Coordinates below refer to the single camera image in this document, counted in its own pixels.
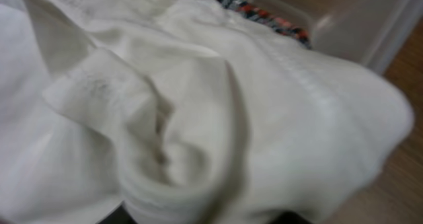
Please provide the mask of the white cloth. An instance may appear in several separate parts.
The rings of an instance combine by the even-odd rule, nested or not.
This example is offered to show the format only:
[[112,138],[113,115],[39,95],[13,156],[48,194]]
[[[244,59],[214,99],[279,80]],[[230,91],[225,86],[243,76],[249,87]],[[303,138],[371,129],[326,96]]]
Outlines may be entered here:
[[216,0],[1,0],[8,223],[317,223],[413,123],[380,76]]

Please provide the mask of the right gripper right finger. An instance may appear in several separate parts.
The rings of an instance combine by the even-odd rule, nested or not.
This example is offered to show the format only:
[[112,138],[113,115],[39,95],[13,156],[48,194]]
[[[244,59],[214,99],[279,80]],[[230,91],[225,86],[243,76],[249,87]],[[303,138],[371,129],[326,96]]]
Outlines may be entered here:
[[312,224],[295,212],[287,211],[269,222],[269,224]]

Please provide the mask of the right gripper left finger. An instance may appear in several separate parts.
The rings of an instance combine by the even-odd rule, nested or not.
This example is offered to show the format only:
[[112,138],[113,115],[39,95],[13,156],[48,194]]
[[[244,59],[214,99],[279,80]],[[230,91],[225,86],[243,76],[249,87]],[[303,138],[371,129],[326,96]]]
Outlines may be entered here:
[[97,224],[137,224],[129,213],[125,210],[124,206],[116,208],[107,217],[100,220]]

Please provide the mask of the plaid flannel cloth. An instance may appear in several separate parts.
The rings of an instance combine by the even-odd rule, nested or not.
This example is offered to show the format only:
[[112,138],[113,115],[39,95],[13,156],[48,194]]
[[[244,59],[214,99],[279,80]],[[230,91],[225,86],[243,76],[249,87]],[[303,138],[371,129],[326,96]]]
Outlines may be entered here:
[[311,43],[307,31],[292,24],[290,21],[273,15],[264,9],[256,7],[249,3],[247,0],[216,1],[219,2],[223,8],[238,12],[247,20],[266,25],[277,34],[294,38],[307,49],[311,49]]

